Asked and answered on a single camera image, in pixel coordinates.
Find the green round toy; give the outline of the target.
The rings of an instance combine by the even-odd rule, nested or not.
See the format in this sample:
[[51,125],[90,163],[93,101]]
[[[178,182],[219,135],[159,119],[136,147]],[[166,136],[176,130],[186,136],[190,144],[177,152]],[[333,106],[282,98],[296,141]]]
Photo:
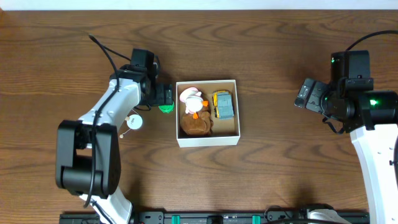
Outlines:
[[161,112],[163,113],[171,113],[175,108],[175,105],[160,105],[159,109],[161,110]]

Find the brown plush bear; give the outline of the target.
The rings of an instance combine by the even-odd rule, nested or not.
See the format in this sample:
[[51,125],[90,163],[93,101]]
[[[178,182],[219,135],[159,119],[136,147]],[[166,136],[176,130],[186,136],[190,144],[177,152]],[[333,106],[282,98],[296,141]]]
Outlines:
[[180,127],[188,136],[209,136],[213,127],[209,107],[203,107],[197,115],[198,118],[195,119],[193,114],[183,113],[180,118]]

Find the pink white duck toy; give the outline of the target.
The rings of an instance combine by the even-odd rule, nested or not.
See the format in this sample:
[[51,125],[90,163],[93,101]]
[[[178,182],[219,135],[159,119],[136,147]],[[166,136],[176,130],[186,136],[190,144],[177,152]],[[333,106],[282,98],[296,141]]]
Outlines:
[[196,87],[190,87],[182,91],[179,100],[185,103],[185,113],[191,114],[193,119],[198,119],[198,112],[209,105],[209,102],[201,97],[201,91]]

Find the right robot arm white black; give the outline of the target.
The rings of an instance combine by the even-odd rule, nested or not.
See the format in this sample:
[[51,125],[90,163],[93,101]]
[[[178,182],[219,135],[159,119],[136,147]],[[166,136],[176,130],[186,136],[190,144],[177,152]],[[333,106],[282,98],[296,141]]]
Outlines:
[[329,84],[310,78],[295,106],[342,123],[363,173],[371,223],[397,223],[397,93],[375,91],[371,78],[340,78]]

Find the white cardboard box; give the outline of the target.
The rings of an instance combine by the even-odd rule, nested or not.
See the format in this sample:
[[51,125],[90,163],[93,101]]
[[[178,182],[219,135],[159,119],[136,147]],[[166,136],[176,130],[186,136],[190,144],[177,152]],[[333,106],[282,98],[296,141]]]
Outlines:
[[[210,133],[205,136],[189,136],[181,127],[181,118],[185,114],[185,104],[179,98],[187,88],[195,87],[201,92],[201,97],[209,101],[210,120],[212,127]],[[231,95],[234,116],[231,119],[219,119],[215,117],[213,93],[226,90]],[[176,138],[180,147],[207,147],[207,146],[233,146],[237,145],[241,136],[239,123],[238,93],[235,80],[203,80],[177,82],[175,86],[175,110],[176,110]]]

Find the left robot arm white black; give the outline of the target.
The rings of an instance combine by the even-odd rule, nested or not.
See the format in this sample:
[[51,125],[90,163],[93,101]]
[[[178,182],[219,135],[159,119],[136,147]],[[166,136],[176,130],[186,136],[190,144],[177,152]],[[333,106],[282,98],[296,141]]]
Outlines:
[[159,72],[158,62],[124,65],[89,112],[58,126],[56,185],[93,207],[101,223],[134,223],[134,205],[119,188],[118,131],[136,106],[171,104],[170,87],[157,83]]

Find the grey yellow toy truck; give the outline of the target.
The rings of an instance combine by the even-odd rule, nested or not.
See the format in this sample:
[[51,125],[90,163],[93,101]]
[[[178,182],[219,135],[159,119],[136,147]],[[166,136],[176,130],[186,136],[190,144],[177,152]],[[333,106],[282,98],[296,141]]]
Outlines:
[[215,117],[218,119],[233,119],[234,109],[232,94],[227,90],[220,90],[213,93],[213,105]]

